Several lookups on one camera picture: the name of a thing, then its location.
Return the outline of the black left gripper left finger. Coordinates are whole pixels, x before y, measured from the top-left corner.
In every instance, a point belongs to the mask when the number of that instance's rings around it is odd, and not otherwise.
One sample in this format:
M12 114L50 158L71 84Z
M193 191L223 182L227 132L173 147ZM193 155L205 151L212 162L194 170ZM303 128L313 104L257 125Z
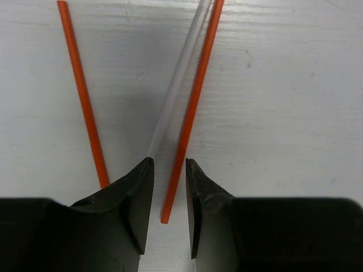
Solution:
M1 199L2 271L137 271L146 248L154 162L65 206Z

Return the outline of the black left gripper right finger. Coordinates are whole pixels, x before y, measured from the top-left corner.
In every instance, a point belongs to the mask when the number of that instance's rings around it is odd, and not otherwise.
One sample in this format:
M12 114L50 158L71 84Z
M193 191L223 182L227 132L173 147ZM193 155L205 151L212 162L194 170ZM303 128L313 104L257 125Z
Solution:
M187 159L197 271L361 271L362 207L347 198L235 197Z

